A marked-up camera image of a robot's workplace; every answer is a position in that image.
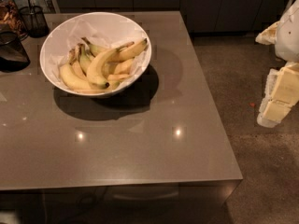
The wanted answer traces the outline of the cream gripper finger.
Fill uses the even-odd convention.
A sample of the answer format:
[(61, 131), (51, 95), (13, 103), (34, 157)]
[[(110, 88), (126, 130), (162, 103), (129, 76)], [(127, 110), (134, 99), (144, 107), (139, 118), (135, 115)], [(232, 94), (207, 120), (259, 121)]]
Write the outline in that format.
[(274, 128), (299, 102), (299, 63), (286, 62), (279, 70), (271, 69), (264, 88), (257, 123)]
[(271, 24), (269, 27), (259, 33), (255, 41), (263, 45), (275, 45), (277, 40), (278, 21)]

